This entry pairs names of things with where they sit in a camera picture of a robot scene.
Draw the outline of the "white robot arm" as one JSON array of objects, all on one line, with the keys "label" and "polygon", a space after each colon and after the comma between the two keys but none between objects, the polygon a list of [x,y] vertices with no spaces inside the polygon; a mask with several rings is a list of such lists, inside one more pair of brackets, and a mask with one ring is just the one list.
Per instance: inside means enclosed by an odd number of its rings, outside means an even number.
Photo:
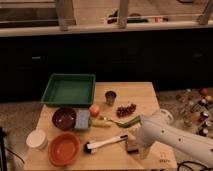
[{"label": "white robot arm", "polygon": [[150,116],[141,115],[137,133],[139,146],[149,148],[158,141],[211,166],[213,140],[177,129],[172,126],[173,121],[172,114],[165,109],[159,109]]}]

